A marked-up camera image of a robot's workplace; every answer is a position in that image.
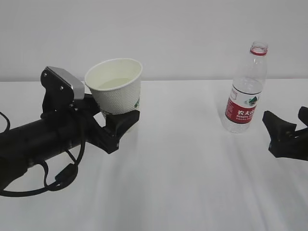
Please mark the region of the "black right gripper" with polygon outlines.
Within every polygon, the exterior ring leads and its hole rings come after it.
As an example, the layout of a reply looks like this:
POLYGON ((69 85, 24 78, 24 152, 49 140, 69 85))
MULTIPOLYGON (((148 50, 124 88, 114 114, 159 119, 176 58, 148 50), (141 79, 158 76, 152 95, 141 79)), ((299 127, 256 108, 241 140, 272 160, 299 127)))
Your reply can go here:
MULTIPOLYGON (((299 120, 308 126, 308 108, 301 106, 299 120)), ((308 129, 296 131, 297 124, 287 122, 271 111, 265 111, 262 121, 269 133, 269 151, 276 158, 308 160, 308 129)))

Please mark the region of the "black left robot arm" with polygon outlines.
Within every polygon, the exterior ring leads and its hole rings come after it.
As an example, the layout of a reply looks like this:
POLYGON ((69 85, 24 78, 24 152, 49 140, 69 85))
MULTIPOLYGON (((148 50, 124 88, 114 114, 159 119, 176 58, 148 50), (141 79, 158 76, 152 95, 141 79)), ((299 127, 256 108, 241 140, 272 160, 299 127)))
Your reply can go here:
POLYGON ((67 187, 75 179, 78 165, 88 142, 108 154, 118 150, 122 136, 139 121, 140 112, 133 110, 118 115, 107 115, 105 126, 95 120, 100 108, 92 95, 76 100, 61 109, 44 112, 41 119, 7 130, 0 135, 0 193, 8 197, 31 196, 67 187), (46 160, 80 146, 77 158, 65 167, 55 182, 27 192, 10 192, 5 188, 22 177, 34 165, 48 167, 46 160))

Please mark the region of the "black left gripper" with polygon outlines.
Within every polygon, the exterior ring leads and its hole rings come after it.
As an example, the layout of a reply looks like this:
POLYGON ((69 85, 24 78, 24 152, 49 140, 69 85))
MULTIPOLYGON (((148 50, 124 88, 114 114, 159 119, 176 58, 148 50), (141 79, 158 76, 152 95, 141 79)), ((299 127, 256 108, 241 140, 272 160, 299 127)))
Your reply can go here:
POLYGON ((47 123, 48 129, 55 132, 61 152, 78 145, 81 145, 80 150, 83 152, 88 142, 111 154, 118 150, 123 135, 139 121, 140 111, 107 115, 104 127, 94 119, 100 112, 93 95, 85 94, 83 100, 75 101, 62 110, 42 113, 41 118, 47 123))

